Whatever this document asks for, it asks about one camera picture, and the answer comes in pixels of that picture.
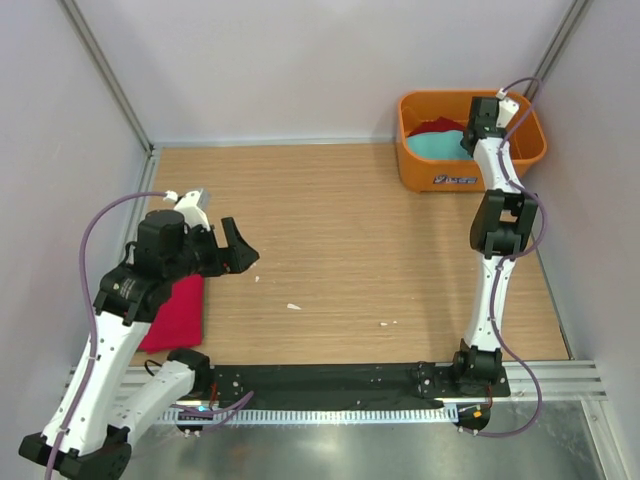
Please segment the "teal t shirt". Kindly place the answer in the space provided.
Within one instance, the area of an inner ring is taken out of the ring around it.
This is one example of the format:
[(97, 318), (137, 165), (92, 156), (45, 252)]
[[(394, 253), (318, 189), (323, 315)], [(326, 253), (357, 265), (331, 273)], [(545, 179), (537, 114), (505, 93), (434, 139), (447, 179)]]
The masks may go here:
[(457, 130), (428, 132), (409, 136), (408, 149), (416, 156), (431, 160), (472, 160), (461, 146), (463, 133)]

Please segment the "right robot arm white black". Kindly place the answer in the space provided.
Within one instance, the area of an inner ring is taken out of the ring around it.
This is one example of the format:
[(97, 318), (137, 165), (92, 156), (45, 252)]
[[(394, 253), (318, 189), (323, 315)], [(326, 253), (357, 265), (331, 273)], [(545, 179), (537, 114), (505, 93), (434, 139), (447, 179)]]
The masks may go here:
[(527, 248), (538, 206), (520, 181), (510, 155), (507, 126), (520, 105), (504, 91), (471, 101), (461, 147), (478, 165), (484, 196), (469, 243), (479, 274), (470, 324), (455, 353), (452, 387), (464, 396), (486, 394), (504, 380), (500, 330), (516, 258)]

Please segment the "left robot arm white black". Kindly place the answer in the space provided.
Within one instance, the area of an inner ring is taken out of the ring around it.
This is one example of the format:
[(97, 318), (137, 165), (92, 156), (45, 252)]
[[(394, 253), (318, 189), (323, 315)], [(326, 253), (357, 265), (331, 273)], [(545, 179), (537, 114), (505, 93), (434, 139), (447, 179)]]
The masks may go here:
[(212, 387), (208, 356), (170, 352), (160, 370), (121, 406), (115, 396), (129, 363), (173, 287), (185, 278), (240, 274), (259, 258), (234, 218), (222, 221), (226, 246), (207, 220), (156, 210), (137, 227), (124, 260), (104, 275), (89, 305), (90, 333), (81, 360), (49, 424), (23, 438), (20, 456), (67, 479), (118, 479), (134, 445), (177, 400), (204, 398)]

